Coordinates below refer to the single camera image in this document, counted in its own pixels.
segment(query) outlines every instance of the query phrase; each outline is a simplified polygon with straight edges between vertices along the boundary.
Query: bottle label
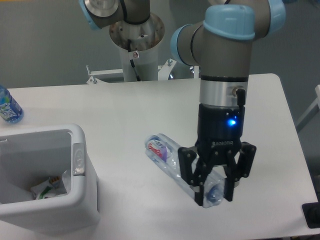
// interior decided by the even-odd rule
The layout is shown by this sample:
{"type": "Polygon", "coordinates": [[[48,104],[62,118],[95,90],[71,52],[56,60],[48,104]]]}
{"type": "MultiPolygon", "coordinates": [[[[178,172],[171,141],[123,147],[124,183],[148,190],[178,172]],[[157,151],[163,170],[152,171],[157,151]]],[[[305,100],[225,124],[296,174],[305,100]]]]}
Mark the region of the bottle label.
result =
{"type": "Polygon", "coordinates": [[[167,147],[161,141],[155,139],[150,140],[147,143],[147,148],[164,162],[167,161],[167,147]]]}
{"type": "Polygon", "coordinates": [[[0,116],[7,122],[18,119],[22,114],[22,109],[15,99],[9,95],[5,97],[4,103],[0,104],[0,116]]]}

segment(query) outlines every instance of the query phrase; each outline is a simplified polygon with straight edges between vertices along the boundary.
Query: gray wall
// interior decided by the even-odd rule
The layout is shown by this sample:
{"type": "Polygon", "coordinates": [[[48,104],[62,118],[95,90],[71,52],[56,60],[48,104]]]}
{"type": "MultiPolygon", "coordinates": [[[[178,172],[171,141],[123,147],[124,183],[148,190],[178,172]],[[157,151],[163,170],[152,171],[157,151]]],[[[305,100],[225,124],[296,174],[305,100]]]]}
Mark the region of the gray wall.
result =
{"type": "MultiPolygon", "coordinates": [[[[151,10],[166,27],[160,64],[171,56],[173,32],[203,20],[208,6],[206,0],[151,0],[151,10]]],[[[320,84],[320,9],[308,0],[286,9],[284,28],[254,44],[251,73],[280,76],[296,121],[320,84]]],[[[108,28],[91,31],[77,0],[0,2],[0,83],[8,88],[84,84],[86,65],[92,71],[121,68],[108,28]]],[[[319,121],[316,116],[299,135],[313,172],[320,158],[319,121]]]]}

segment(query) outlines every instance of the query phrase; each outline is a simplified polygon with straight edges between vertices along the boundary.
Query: white table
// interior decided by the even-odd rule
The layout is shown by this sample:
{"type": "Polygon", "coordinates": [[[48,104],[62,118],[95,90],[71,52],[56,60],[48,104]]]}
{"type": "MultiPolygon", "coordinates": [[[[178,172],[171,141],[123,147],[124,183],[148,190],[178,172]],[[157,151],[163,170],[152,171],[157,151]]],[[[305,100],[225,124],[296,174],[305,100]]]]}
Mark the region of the white table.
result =
{"type": "Polygon", "coordinates": [[[145,156],[144,140],[164,133],[182,146],[197,138],[200,81],[109,83],[11,89],[25,111],[0,129],[76,123],[100,178],[101,221],[45,236],[0,222],[1,240],[233,240],[311,235],[301,205],[316,202],[279,78],[249,79],[242,141],[257,146],[250,177],[233,202],[197,206],[145,156]]]}

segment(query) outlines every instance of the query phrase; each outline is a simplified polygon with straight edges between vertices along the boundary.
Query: white trash bin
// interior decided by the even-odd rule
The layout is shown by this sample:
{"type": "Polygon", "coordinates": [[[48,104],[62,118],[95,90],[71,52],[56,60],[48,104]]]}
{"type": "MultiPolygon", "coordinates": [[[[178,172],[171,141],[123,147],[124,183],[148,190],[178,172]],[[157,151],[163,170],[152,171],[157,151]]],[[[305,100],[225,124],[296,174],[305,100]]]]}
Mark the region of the white trash bin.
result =
{"type": "Polygon", "coordinates": [[[98,177],[75,124],[0,132],[0,220],[39,233],[98,223],[98,177]],[[69,194],[34,200],[30,188],[71,173],[69,194]]]}

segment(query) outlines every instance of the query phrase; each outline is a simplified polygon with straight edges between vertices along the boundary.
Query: blue led light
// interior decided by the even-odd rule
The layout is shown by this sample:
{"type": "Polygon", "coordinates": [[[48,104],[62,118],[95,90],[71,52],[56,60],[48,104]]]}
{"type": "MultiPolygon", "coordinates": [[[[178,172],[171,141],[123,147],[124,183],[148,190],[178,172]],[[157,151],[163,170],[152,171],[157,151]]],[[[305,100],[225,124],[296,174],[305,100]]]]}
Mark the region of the blue led light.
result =
{"type": "Polygon", "coordinates": [[[233,119],[228,120],[228,125],[229,125],[230,127],[236,125],[236,123],[237,123],[237,122],[236,122],[235,120],[233,120],[233,119]]]}

